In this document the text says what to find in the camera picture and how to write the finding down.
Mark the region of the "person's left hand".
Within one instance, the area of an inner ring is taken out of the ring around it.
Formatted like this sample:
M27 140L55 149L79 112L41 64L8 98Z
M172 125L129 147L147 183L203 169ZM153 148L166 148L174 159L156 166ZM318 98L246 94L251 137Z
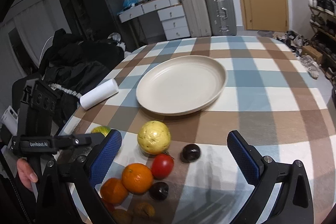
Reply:
M17 160L17 171L21 183L30 191L33 191L33 183L38 182L38 176L25 159Z

